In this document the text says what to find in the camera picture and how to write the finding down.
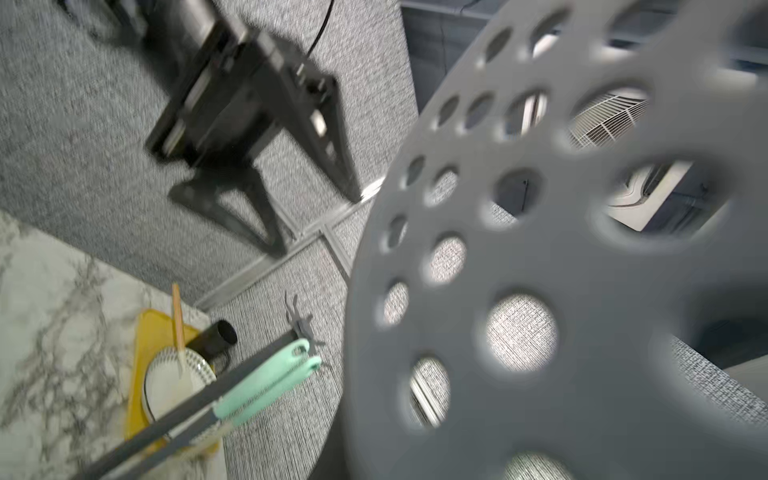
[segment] white marble surface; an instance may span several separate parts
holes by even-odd
[[[68,478],[123,441],[144,308],[170,296],[0,210],[0,477]],[[223,449],[158,474],[226,478]]]

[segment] mint green handle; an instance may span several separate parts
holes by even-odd
[[[298,355],[293,354],[295,349],[299,349]],[[310,343],[306,339],[298,339],[284,346],[223,396],[214,406],[214,415],[219,419],[232,415],[253,397],[270,389],[292,369],[305,362],[309,350]]]
[[[320,367],[321,363],[323,363],[323,361],[318,356],[311,356],[306,359],[306,362],[303,365],[294,369],[285,378],[276,383],[275,386],[267,390],[261,397],[248,405],[248,408],[243,410],[242,413],[232,420],[232,424],[235,427],[239,427],[247,422],[250,417],[265,409],[272,402],[281,397],[282,394],[309,378],[309,376]]]

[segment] white bowl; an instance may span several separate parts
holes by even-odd
[[[190,375],[192,375],[192,393],[190,394],[192,396],[209,383],[213,383],[216,380],[216,374],[208,365],[208,362],[194,350],[187,349],[186,357],[187,367]],[[175,407],[175,405],[170,404],[169,399],[174,396],[173,388],[178,383],[178,379],[179,359],[176,349],[169,346],[157,353],[147,367],[147,373],[144,374],[144,387],[141,390],[141,407],[150,423],[156,422],[157,419]],[[165,438],[170,440],[183,432],[189,425],[207,412],[209,408],[210,405],[206,406],[186,421],[171,429],[165,435]],[[204,435],[213,431],[216,427],[217,425],[214,425],[211,429],[198,435],[192,443],[199,442]]]

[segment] gray perforated disc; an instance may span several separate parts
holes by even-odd
[[[696,408],[674,388],[662,353],[666,333],[685,338],[705,320],[765,314],[768,94],[764,83],[732,88],[717,74],[733,28],[764,2],[690,0],[634,55],[598,60],[630,4],[509,2],[403,144],[372,209],[347,303],[346,441],[357,478],[495,478],[528,450],[562,461],[580,480],[766,476],[768,433]],[[559,40],[530,59],[531,36],[559,11],[568,13]],[[486,63],[486,48],[506,28],[509,40]],[[604,148],[573,151],[569,118],[620,86],[650,95],[637,127]],[[504,113],[536,90],[548,95],[541,122],[505,139]],[[492,96],[488,114],[467,131],[467,110],[484,94]],[[455,95],[456,109],[438,127]],[[409,175],[422,155],[423,168]],[[729,198],[696,235],[647,240],[607,221],[601,202],[617,179],[649,161],[681,159],[704,162]],[[458,183],[430,207],[427,191],[447,167]],[[537,204],[506,229],[490,227],[482,211],[496,182],[523,168],[541,177]],[[399,216],[407,231],[390,247]],[[430,282],[431,252],[450,236],[466,245],[463,268],[447,283]],[[398,281],[409,305],[387,326],[383,303]],[[517,292],[544,301],[558,326],[553,359],[530,373],[500,366],[484,335],[496,301]],[[439,359],[451,383],[436,429],[414,428],[407,413],[408,379],[424,356]]]

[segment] black cup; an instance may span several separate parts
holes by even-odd
[[[187,344],[187,348],[199,353],[206,362],[211,363],[236,344],[235,329],[225,319],[219,319],[200,335],[194,337]]]

